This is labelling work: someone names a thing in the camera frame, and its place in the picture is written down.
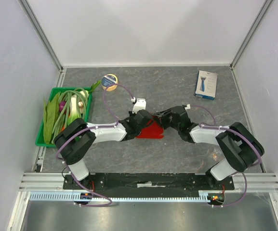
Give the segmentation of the red paper box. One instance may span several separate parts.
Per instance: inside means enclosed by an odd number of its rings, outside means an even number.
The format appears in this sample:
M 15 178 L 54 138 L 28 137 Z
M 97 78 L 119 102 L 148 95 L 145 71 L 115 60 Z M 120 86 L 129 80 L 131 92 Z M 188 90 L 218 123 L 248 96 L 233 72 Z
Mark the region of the red paper box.
M 164 137 L 164 129 L 155 119 L 156 117 L 153 115 L 147 127 L 143 128 L 141 133 L 137 136 L 138 139 L 162 139 Z

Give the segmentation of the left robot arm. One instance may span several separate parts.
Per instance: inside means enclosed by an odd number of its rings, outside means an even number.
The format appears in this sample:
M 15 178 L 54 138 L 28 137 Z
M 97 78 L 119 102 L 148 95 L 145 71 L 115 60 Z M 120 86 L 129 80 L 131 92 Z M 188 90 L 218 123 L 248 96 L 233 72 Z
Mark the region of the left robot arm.
M 91 181 L 83 158 L 89 148 L 94 143 L 132 140 L 152 121 L 152 115 L 146 110 L 140 110 L 117 124 L 92 124 L 78 118 L 59 133 L 53 142 L 74 175 L 74 184 L 79 189 L 86 189 Z

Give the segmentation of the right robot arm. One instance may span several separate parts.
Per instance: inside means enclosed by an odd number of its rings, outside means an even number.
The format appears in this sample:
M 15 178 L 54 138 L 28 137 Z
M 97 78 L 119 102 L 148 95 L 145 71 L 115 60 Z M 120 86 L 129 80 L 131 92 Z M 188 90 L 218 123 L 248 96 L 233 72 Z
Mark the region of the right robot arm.
M 190 105 L 175 106 L 153 114 L 163 129 L 175 129 L 182 140 L 189 143 L 218 145 L 225 158 L 212 166 L 205 177 L 206 186 L 217 189 L 230 175 L 243 173 L 253 165 L 259 165 L 265 153 L 263 146 L 240 122 L 231 126 L 215 126 L 191 122 L 187 110 Z

